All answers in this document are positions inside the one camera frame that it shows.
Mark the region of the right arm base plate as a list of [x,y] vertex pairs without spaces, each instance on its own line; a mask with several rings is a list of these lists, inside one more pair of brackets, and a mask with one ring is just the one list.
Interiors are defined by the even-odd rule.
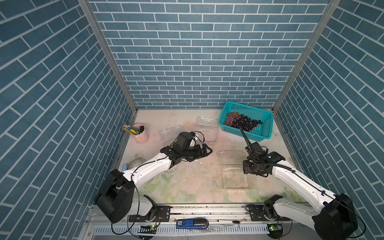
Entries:
[[290,221],[291,219],[285,217],[277,217],[270,216],[267,217],[264,210],[264,205],[261,204],[248,204],[245,206],[246,211],[249,213],[252,222],[260,222],[260,221],[276,221],[276,222],[284,222]]

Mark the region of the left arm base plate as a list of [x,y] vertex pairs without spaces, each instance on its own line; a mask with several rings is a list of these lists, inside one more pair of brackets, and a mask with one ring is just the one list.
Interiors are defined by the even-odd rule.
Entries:
[[156,206],[152,207],[148,214],[141,215],[129,215],[129,222],[169,222],[171,214],[171,206]]

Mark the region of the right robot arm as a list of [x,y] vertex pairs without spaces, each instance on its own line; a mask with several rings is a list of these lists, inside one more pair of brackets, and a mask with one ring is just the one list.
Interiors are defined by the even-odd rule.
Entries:
[[288,218],[313,229],[323,240],[346,240],[358,229],[358,216],[353,201],[315,183],[277,152],[268,153],[259,143],[246,141],[248,157],[243,161],[244,174],[274,176],[283,181],[308,205],[274,195],[264,202],[264,215],[269,220]]

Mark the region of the dark purple grape bunch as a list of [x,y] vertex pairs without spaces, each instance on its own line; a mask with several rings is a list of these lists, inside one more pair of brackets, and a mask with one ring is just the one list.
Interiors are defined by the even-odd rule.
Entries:
[[253,120],[248,116],[240,115],[235,119],[232,127],[236,129],[241,129],[244,132],[253,131],[258,125],[262,125],[263,122],[261,120]]

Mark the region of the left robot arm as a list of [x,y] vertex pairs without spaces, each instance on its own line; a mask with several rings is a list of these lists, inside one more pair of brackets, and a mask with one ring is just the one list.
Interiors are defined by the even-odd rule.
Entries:
[[115,224],[125,216],[153,220],[157,204],[149,196],[140,196],[139,187],[166,172],[180,162],[192,162],[209,156],[213,150],[195,132],[181,132],[178,137],[149,161],[123,172],[112,170],[102,183],[95,203],[104,215]]

